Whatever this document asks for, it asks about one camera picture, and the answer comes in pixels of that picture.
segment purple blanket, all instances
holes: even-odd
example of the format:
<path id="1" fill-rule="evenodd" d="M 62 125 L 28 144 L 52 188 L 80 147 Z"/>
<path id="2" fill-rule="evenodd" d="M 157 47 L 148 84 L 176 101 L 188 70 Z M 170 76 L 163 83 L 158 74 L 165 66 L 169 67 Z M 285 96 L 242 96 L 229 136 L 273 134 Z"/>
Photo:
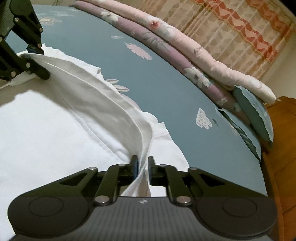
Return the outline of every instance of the purple blanket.
<path id="1" fill-rule="evenodd" d="M 245 113 L 241 110 L 234 97 L 224 87 L 204 74 L 197 66 L 193 65 L 182 53 L 155 35 L 150 30 L 138 23 L 118 16 L 106 9 L 97 7 L 84 1 L 76 1 L 70 6 L 97 16 L 110 23 L 118 30 L 143 43 L 160 57 L 171 64 L 180 73 L 193 82 L 213 103 L 219 108 L 224 108 L 250 125 Z"/>

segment logo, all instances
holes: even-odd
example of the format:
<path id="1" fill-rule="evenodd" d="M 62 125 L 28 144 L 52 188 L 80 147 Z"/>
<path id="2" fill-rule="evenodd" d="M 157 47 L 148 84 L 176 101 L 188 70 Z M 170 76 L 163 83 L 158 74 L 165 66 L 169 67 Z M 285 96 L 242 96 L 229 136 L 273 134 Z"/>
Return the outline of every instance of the logo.
<path id="1" fill-rule="evenodd" d="M 141 203 L 141 204 L 146 204 L 146 203 L 148 203 L 148 201 L 145 200 L 145 199 L 143 199 L 143 200 L 139 201 L 139 203 Z"/>

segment blue bedsheet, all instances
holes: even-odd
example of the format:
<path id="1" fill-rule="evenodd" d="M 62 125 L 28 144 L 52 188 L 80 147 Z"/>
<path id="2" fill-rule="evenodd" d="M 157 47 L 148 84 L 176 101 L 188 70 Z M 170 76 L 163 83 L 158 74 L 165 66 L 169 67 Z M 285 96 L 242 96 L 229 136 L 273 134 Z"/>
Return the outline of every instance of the blue bedsheet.
<path id="1" fill-rule="evenodd" d="M 118 79 L 118 85 L 130 89 L 125 95 L 165 123 L 190 166 L 266 194 L 259 162 L 242 138 L 216 106 L 165 60 L 85 12 L 44 5 L 34 9 L 44 29 L 42 43 L 100 67 L 105 79 Z M 7 42 L 16 52 L 27 46 L 14 33 Z"/>

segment pink flower print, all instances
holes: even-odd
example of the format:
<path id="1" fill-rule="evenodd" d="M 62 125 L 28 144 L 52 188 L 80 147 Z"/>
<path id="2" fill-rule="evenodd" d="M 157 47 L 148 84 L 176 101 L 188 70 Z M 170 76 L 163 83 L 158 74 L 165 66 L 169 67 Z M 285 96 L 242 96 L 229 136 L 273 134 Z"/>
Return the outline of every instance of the pink flower print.
<path id="1" fill-rule="evenodd" d="M 131 43 L 129 44 L 125 43 L 125 44 L 128 47 L 128 49 L 130 49 L 133 53 L 137 54 L 141 58 L 152 60 L 152 57 L 150 56 L 150 54 L 148 54 L 144 49 L 141 49 L 139 46 Z"/>
<path id="2" fill-rule="evenodd" d="M 159 27 L 160 25 L 160 22 L 159 21 L 156 21 L 156 20 L 151 20 L 149 23 L 148 23 L 148 28 L 150 30 L 155 30 Z"/>

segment metal rivet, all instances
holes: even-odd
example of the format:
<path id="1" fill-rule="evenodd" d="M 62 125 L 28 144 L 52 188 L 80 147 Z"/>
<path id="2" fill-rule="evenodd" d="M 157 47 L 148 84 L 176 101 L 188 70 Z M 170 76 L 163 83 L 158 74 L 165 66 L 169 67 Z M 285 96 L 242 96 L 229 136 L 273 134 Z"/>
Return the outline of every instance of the metal rivet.
<path id="1" fill-rule="evenodd" d="M 101 195 L 101 196 L 97 196 L 94 200 L 97 203 L 106 203 L 106 202 L 109 202 L 110 198 L 107 196 Z"/>
<path id="2" fill-rule="evenodd" d="M 191 202 L 191 198 L 187 197 L 187 196 L 179 196 L 179 197 L 177 197 L 176 200 L 178 203 L 182 203 L 182 204 L 186 204 L 186 203 Z"/>

